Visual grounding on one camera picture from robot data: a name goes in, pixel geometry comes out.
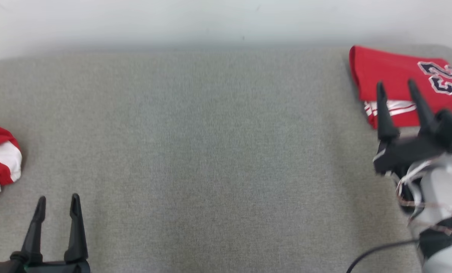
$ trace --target gray table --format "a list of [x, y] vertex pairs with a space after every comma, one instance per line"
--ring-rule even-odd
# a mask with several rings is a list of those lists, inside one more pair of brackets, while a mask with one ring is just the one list
[[[443, 57], [431, 45], [394, 52]], [[86, 53], [0, 62], [0, 126], [22, 178], [0, 194], [0, 260], [47, 197], [45, 260], [81, 196], [96, 273], [343, 272], [409, 238], [349, 47]], [[413, 246], [357, 272], [417, 272]]]

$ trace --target white wall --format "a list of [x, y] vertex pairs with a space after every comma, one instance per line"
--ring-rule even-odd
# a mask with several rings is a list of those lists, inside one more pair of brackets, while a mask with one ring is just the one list
[[134, 46], [435, 43], [452, 0], [0, 0], [0, 59]]

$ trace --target cable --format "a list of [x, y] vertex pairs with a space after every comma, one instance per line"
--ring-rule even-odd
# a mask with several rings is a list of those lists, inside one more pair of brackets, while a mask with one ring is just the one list
[[[452, 236], [447, 237], [444, 235], [440, 235], [440, 236], [431, 236], [431, 237], [427, 237], [424, 238], [423, 241], [441, 241], [441, 240], [452, 240]], [[352, 270], [354, 269], [354, 267], [360, 262], [362, 261], [365, 257], [378, 252], [380, 250], [386, 250], [389, 248], [393, 248], [393, 247], [398, 247], [398, 246], [403, 246], [403, 245], [407, 245], [407, 244], [414, 244], [414, 243], [420, 243], [420, 239], [412, 239], [412, 240], [405, 240], [405, 241], [399, 241], [399, 242], [395, 242], [395, 243], [389, 243], [389, 244], [384, 244], [384, 245], [380, 245], [377, 247], [374, 247], [366, 252], [364, 252], [363, 254], [361, 254], [360, 256], [358, 256], [349, 266], [349, 268], [347, 269], [346, 273], [351, 273]]]

